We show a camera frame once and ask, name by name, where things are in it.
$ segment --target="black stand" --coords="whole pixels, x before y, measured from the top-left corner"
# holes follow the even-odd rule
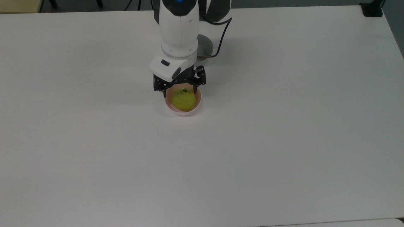
[[[362,12],[365,17],[381,17],[383,12],[381,10],[381,3],[383,0],[374,0],[371,3],[361,3]]]

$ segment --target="white bowl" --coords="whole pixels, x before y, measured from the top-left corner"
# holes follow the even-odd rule
[[[201,102],[201,99],[202,99],[201,91],[199,90],[199,88],[196,88],[196,94],[194,94],[195,98],[196,98],[195,106],[189,111],[182,111],[182,110],[177,109],[171,102],[171,98],[173,96],[174,91],[179,88],[187,88],[191,91],[194,90],[193,86],[188,83],[173,85],[172,87],[170,87],[169,89],[166,90],[167,97],[165,98],[165,101],[166,101],[167,107],[171,110],[171,112],[175,113],[176,115],[179,115],[179,116],[191,115],[196,111],[196,109],[198,108],[198,106]]]

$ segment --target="black cable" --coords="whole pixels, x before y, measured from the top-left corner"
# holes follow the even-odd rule
[[[125,8],[124,11],[126,11],[126,10],[128,9],[128,7],[129,7],[129,5],[130,5],[131,3],[132,3],[132,0],[129,1],[129,3],[128,3],[128,5],[126,6],[126,8]]]
[[[41,7],[39,8],[39,12],[42,13],[42,7],[44,6],[44,0],[41,2]]]
[[[230,17],[228,20],[226,20],[226,21],[224,21],[224,22],[220,22],[220,23],[212,22],[212,21],[206,19],[204,16],[202,16],[202,19],[203,19],[204,21],[208,22],[208,23],[211,24],[211,25],[223,25],[223,24],[226,24],[226,23],[227,23],[225,29],[223,30],[222,37],[220,38],[220,43],[219,43],[219,47],[217,48],[216,54],[215,54],[215,55],[210,55],[210,56],[209,56],[209,55],[208,55],[208,56],[198,56],[197,58],[198,58],[198,59],[207,59],[207,58],[216,57],[216,56],[219,54],[220,47],[222,46],[222,41],[223,41],[223,38],[225,37],[225,33],[226,33],[226,30],[227,30],[227,27],[229,26],[229,24],[230,24],[230,22],[231,22],[231,20],[232,20],[233,18]]]

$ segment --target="white table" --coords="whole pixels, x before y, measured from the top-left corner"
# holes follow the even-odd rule
[[[231,16],[201,109],[179,117],[152,89],[152,12],[0,15],[1,226],[403,217],[404,60],[386,19]],[[222,29],[201,25],[215,45]]]

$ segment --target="floor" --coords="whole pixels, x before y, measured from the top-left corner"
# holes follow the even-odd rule
[[[123,11],[138,9],[141,0],[102,0],[104,7],[99,8],[96,0],[56,0],[58,9],[53,9],[49,0],[43,0],[41,13]],[[336,6],[358,5],[370,0],[232,0],[232,8],[289,7],[289,6]],[[141,1],[140,10],[152,10],[149,0]],[[386,0],[383,11],[404,56],[404,0]]]

